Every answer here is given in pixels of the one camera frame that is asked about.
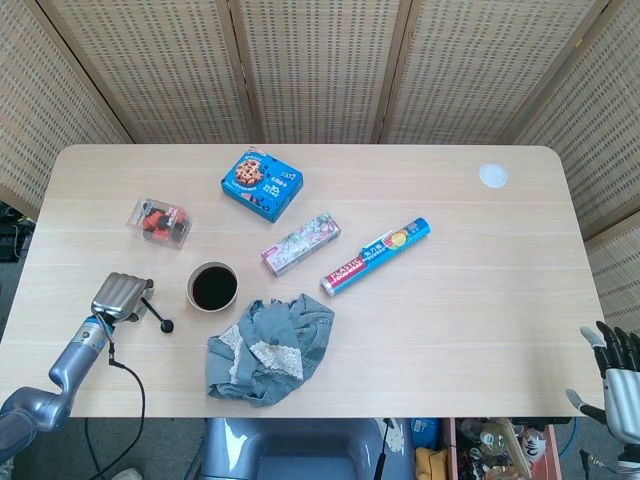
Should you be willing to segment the black-silver right robot hand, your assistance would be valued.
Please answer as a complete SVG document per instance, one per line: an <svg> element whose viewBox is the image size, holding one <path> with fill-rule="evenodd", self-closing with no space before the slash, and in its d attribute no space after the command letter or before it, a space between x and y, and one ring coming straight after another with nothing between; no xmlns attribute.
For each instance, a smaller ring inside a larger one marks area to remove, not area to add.
<svg viewBox="0 0 640 480"><path fill-rule="evenodd" d="M580 334L593 350L602 380L604 408L585 402L573 389L565 394L582 414L606 425L625 445L639 444L639 336L620 327L596 322L599 334L581 327Z"/></svg>

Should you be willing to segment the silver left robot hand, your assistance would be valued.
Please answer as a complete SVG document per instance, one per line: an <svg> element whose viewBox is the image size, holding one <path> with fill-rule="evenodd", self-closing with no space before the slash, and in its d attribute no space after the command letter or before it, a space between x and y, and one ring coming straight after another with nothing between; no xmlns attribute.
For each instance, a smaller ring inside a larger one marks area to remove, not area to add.
<svg viewBox="0 0 640 480"><path fill-rule="evenodd" d="M111 272L91 303L91 312L106 322L137 322L145 315L154 282L137 276Z"/></svg>

